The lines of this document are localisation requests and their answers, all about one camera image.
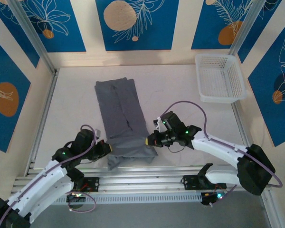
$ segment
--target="gray pants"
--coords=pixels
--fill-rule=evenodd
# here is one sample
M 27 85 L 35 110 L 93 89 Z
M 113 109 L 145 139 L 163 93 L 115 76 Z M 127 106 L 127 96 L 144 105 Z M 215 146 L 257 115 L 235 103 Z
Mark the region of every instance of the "gray pants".
M 96 82 L 95 91 L 107 143 L 113 148 L 112 153 L 108 155 L 109 169 L 112 170 L 122 162 L 135 159 L 144 159 L 151 163 L 157 153 L 154 148 L 145 145 L 149 132 L 134 80 L 121 78 Z

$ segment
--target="white plastic basket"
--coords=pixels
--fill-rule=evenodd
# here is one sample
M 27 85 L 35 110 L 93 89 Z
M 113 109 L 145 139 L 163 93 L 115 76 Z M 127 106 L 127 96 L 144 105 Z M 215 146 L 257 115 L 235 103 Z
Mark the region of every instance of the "white plastic basket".
M 231 104 L 247 96 L 235 56 L 198 54 L 195 63 L 201 101 Z

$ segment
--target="folded gray fabric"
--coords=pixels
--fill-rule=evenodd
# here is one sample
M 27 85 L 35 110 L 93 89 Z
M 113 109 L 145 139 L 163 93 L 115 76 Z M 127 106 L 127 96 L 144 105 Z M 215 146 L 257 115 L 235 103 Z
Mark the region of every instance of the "folded gray fabric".
M 113 148 L 112 153 L 108 155 L 109 170 L 135 159 L 151 163 L 157 153 L 154 148 L 145 145 L 149 133 L 134 80 L 121 78 L 96 82 L 95 91 L 107 143 Z

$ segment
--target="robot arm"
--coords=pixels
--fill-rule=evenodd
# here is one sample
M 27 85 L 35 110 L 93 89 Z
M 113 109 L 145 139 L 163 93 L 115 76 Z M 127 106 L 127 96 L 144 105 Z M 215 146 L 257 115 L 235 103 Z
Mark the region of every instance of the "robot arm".
M 80 190 L 87 179 L 75 167 L 82 159 L 97 161 L 106 156 L 112 151 L 111 146 L 101 140 L 83 157 L 59 164 L 86 151 L 93 137 L 92 131 L 81 130 L 73 142 L 56 151 L 48 165 L 29 184 L 11 196 L 8 201 L 0 199 L 0 220 L 11 207 L 0 227 L 29 228 L 36 217 L 56 199 L 71 190 Z
M 212 154 L 232 166 L 227 168 L 226 166 L 206 164 L 196 179 L 192 180 L 197 186 L 195 190 L 208 189 L 210 185 L 217 183 L 230 183 L 240 184 L 248 192 L 261 195 L 272 176 L 254 160 L 244 156 L 246 153 L 275 173 L 273 165 L 262 148 L 257 145 L 245 147 L 207 135 L 199 127 L 186 126 L 173 112 L 161 116 L 161 121 L 167 130 L 164 132 L 155 130 L 146 140 L 148 145 L 169 147 L 177 142 L 181 146 Z

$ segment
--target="white platform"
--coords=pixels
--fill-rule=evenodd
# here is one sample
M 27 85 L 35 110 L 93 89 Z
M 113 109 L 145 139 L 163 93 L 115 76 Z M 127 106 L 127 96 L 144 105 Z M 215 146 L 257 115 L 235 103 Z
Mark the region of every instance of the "white platform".
M 48 112 L 35 169 L 43 169 L 55 151 L 74 140 L 80 126 L 89 124 L 102 132 L 105 130 L 100 115 L 94 86 L 96 81 L 127 77 L 135 80 L 137 94 L 149 132 L 153 120 L 172 103 L 190 100 L 201 105 L 208 116 L 208 133 L 233 143 L 242 144 L 238 125 L 231 105 L 203 103 L 198 92 L 195 65 L 161 66 L 99 66 L 61 68 Z M 177 104 L 173 110 L 186 125 L 203 127 L 201 111 L 191 104 Z M 162 167 L 204 165 L 207 162 L 224 164 L 220 159 L 204 152 L 185 148 L 180 153 L 170 153 L 166 148 L 156 149 L 158 156 L 152 164 L 135 161 L 123 167 Z M 81 165 L 89 168 L 107 167 L 107 158 Z

